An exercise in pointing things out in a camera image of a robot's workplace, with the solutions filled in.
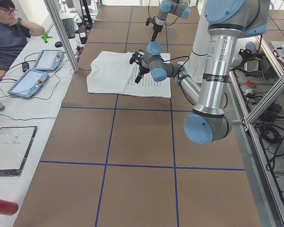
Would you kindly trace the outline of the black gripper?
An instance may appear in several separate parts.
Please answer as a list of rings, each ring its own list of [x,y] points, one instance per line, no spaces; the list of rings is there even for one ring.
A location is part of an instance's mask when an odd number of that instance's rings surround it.
[[[144,74],[148,73],[148,69],[142,65],[139,66],[139,73],[135,79],[135,83],[139,83],[140,80],[143,78]]]
[[[162,29],[163,29],[163,25],[159,25],[159,24],[156,24],[156,23],[153,24],[154,33],[151,37],[152,42],[155,41],[155,39],[157,38],[158,34],[162,31]]]

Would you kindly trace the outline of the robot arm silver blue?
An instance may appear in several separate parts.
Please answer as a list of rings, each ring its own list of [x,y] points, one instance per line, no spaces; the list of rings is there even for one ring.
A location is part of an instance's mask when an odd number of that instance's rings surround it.
[[[152,41],[145,51],[135,52],[130,63],[137,63],[139,83],[147,73],[156,82],[172,78],[189,101],[192,113],[184,121],[186,136],[195,144],[208,144],[229,135],[232,123],[224,112],[222,102],[229,80],[231,63],[237,40],[263,34],[268,27],[270,2],[267,0],[209,0],[203,6],[208,22],[209,41],[206,42],[206,63],[202,84],[198,85],[187,73],[185,66],[166,63],[161,45],[155,41],[168,14],[186,19],[190,14],[187,0],[164,0],[153,24]]]
[[[155,41],[164,28],[179,24],[197,24],[199,12],[190,8],[190,0],[162,0],[156,16],[146,19],[146,26],[152,24],[151,41]]]

